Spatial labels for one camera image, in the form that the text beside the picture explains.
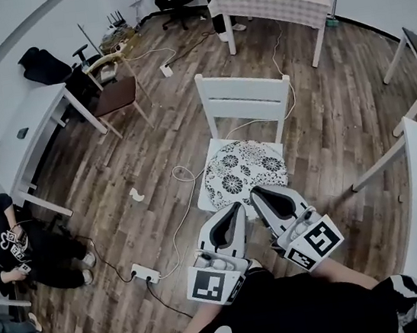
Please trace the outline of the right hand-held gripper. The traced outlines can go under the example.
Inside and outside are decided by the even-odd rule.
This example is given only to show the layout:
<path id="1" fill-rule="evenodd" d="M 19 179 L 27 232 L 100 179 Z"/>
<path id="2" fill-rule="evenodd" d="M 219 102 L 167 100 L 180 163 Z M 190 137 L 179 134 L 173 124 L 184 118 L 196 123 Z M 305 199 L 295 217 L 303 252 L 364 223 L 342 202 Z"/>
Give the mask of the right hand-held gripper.
<path id="1" fill-rule="evenodd" d="M 255 186 L 250 200 L 265 227 L 277 236 L 272 248 L 308 273 L 344 241 L 329 215 L 320 215 L 315 207 L 302 206 L 303 198 L 293 189 L 279 185 Z M 299 208 L 304 210 L 297 216 Z"/>

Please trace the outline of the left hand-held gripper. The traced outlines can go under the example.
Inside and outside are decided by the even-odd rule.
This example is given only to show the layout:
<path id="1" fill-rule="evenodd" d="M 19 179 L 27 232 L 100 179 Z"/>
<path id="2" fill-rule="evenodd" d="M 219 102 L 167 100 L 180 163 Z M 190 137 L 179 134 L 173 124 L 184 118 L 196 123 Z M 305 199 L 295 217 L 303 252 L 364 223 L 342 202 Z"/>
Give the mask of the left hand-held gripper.
<path id="1" fill-rule="evenodd" d="M 246 213 L 240 202 L 218 210 L 200 230 L 194 264 L 188 268 L 187 298 L 228 306 L 245 281 Z"/>

